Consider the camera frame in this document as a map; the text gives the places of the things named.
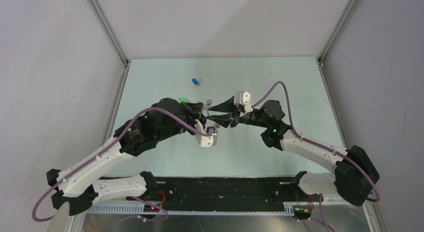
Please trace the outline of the green tagged key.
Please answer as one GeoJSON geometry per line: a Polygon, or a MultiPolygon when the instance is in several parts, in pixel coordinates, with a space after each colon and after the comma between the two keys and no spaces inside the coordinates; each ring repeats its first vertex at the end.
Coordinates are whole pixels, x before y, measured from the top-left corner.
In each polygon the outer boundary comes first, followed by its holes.
{"type": "Polygon", "coordinates": [[[188,103],[188,102],[190,102],[190,100],[189,100],[189,99],[187,99],[187,98],[178,98],[178,101],[179,101],[179,102],[184,102],[184,103],[188,103]]]}

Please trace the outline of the blue tagged brass key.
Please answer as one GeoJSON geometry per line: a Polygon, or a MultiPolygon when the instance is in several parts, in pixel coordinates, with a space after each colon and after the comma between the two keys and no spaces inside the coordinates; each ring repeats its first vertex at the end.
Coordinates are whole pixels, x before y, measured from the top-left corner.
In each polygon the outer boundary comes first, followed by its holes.
{"type": "Polygon", "coordinates": [[[211,99],[207,99],[203,107],[205,109],[209,109],[211,107],[212,103],[213,103],[213,101],[211,99]]]}

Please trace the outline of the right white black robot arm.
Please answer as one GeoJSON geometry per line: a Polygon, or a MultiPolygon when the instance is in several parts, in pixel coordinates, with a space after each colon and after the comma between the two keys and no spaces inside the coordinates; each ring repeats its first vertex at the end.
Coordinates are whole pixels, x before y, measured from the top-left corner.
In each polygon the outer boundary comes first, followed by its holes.
{"type": "Polygon", "coordinates": [[[258,109],[246,110],[230,98],[210,107],[210,111],[220,115],[209,115],[207,119],[225,128],[238,124],[265,128],[260,136],[267,147],[297,154],[327,169],[335,175],[337,193],[353,205],[361,206],[370,200],[373,185],[380,179],[363,148],[331,147],[296,134],[291,125],[283,122],[285,113],[277,100],[267,100],[258,109]]]}

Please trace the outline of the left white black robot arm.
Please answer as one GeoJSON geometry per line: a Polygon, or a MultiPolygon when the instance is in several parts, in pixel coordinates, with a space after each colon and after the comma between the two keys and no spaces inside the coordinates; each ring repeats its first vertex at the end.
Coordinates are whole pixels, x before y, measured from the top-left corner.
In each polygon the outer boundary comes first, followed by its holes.
{"type": "Polygon", "coordinates": [[[99,149],[83,161],[66,170],[47,172],[48,184],[55,190],[52,205],[60,209],[69,203],[70,215],[88,210],[92,205],[122,197],[156,198],[158,184],[151,172],[102,179],[114,167],[156,148],[160,141],[188,132],[196,136],[200,146],[211,147],[215,142],[206,133],[206,118],[202,103],[180,103],[163,98],[117,129],[99,149]]]}

